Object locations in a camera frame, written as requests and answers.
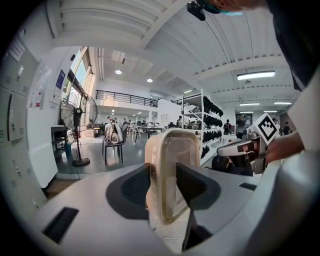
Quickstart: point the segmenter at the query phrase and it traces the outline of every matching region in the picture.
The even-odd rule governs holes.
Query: ceiling light
[[[247,80],[247,79],[254,79],[254,78],[273,78],[275,74],[276,72],[274,71],[264,71],[264,72],[238,74],[236,77],[238,78],[238,81],[240,81],[240,80]]]
[[[244,103],[240,104],[240,106],[252,106],[252,105],[259,105],[260,103]]]
[[[274,105],[291,105],[292,102],[275,102]]]

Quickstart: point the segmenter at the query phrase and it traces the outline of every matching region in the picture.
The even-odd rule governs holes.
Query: wooden floor
[[[55,197],[77,181],[77,179],[55,179],[46,190],[48,200]]]

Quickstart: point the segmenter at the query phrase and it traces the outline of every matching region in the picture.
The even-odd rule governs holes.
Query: chair leg
[[[122,156],[122,145],[120,146],[120,150],[121,150],[121,162],[123,163],[124,162],[124,158]]]

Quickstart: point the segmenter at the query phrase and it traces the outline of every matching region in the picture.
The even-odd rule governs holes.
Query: black fan
[[[78,158],[72,165],[79,167],[90,163],[89,158],[81,158],[79,148],[79,133],[87,130],[95,123],[98,108],[94,99],[86,93],[73,92],[61,100],[60,124],[73,131],[76,136]]]

